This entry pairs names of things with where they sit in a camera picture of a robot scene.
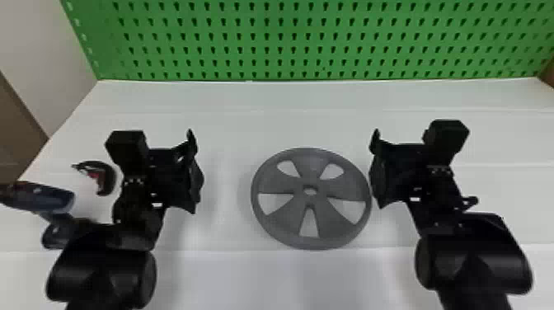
gray wheel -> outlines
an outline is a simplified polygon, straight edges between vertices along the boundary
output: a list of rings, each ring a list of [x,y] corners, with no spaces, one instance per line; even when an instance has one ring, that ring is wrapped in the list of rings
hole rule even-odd
[[[278,165],[291,161],[300,177],[282,172]],[[335,164],[342,174],[323,180],[325,168]],[[290,194],[293,198],[276,211],[266,214],[259,194]],[[329,198],[365,203],[361,218],[352,223],[340,214]],[[364,175],[343,157],[318,148],[293,148],[265,161],[254,175],[251,187],[254,214],[261,226],[275,239],[299,249],[325,250],[352,241],[368,222],[371,193]],[[318,237],[300,235],[308,209],[315,215]]]

beige wall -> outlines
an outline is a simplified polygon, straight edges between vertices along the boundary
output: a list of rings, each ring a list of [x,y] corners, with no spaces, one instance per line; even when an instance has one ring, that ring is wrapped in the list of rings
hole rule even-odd
[[[96,83],[58,0],[0,1],[0,71],[49,136]]]

blue handle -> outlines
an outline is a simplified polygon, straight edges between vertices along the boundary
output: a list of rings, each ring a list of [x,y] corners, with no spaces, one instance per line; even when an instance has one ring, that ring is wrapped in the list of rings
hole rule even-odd
[[[0,186],[0,203],[38,214],[65,214],[73,207],[75,194],[69,190],[17,181]]]

white tabletop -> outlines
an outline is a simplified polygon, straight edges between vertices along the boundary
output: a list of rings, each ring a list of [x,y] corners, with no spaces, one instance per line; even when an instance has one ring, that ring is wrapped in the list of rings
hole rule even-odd
[[[391,142],[419,142],[429,122],[471,130],[453,168],[476,211],[503,216],[531,261],[532,293],[514,309],[552,308],[554,90],[534,78],[428,82],[99,82],[22,179],[74,191],[73,214],[108,222],[119,191],[100,198],[70,164],[111,162],[115,129],[142,129],[151,147],[175,146],[192,128],[206,183],[192,216],[172,209],[157,244],[160,279],[148,309],[441,309],[413,271],[417,234],[405,206],[373,208],[340,250],[306,252],[272,239],[256,221],[250,184],[273,154],[324,148],[367,174],[375,128]],[[44,296],[58,252],[40,247],[46,224],[0,209],[0,281],[12,309],[61,309]]]

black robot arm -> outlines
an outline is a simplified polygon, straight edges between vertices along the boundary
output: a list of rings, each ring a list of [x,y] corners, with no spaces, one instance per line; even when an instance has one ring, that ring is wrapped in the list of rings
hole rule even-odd
[[[502,218],[467,212],[477,197],[461,195],[450,168],[469,135],[459,120],[435,120],[423,143],[391,144],[373,133],[369,171],[382,209],[401,201],[420,234],[415,272],[447,310],[508,310],[506,294],[525,294],[533,277]]]
[[[73,218],[74,194],[29,182],[0,186],[0,202],[50,222],[42,237],[63,249],[46,284],[49,299],[67,310],[144,308],[156,286],[156,245],[167,208],[191,213],[204,176],[195,161],[195,136],[174,148],[148,148],[142,131],[114,131],[106,141],[124,174],[113,223]]]

